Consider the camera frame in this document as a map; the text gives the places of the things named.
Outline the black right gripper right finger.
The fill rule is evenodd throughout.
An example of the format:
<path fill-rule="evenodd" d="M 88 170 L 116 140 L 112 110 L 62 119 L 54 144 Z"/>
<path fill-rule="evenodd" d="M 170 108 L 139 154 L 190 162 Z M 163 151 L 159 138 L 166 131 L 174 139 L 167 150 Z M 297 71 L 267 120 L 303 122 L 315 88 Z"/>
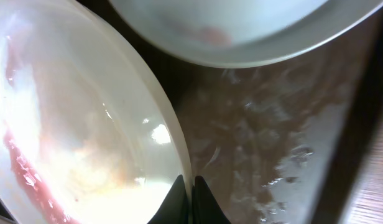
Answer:
<path fill-rule="evenodd" d="M 218 205 L 208 184 L 200 175 L 192 190 L 193 224 L 231 224 Z"/>

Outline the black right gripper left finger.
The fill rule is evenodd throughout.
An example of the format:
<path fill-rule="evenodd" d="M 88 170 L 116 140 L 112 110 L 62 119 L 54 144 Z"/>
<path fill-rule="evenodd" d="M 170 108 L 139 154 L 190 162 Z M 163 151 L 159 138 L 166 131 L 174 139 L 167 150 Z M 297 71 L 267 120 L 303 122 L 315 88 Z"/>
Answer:
<path fill-rule="evenodd" d="M 185 183 L 179 175 L 148 224 L 188 224 L 189 203 Z"/>

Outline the cream white plate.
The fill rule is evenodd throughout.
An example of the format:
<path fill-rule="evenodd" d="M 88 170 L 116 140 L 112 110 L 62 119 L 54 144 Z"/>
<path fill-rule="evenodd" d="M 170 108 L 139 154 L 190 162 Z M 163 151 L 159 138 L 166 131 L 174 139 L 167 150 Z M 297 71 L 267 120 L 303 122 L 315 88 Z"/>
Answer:
<path fill-rule="evenodd" d="M 172 105 L 115 28 L 76 1 L 0 1 L 0 201 L 16 223 L 148 223 L 179 175 L 189 203 Z"/>

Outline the pale green plate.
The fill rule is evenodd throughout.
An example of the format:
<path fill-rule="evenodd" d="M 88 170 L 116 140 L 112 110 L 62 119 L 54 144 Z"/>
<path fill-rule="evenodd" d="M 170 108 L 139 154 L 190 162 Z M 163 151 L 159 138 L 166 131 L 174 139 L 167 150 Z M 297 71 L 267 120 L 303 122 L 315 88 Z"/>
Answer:
<path fill-rule="evenodd" d="M 250 68 L 307 53 L 383 7 L 383 0 L 113 0 L 143 39 L 187 62 Z"/>

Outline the large brown serving tray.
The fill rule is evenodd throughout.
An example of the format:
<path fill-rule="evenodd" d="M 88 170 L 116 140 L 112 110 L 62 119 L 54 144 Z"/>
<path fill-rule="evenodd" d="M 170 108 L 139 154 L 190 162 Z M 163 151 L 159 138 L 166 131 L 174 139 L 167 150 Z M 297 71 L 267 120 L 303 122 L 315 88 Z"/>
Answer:
<path fill-rule="evenodd" d="M 299 57 L 222 69 L 159 51 L 107 1 L 85 6 L 152 69 L 177 114 L 193 173 L 205 179 L 231 223 L 307 221 L 383 12 Z"/>

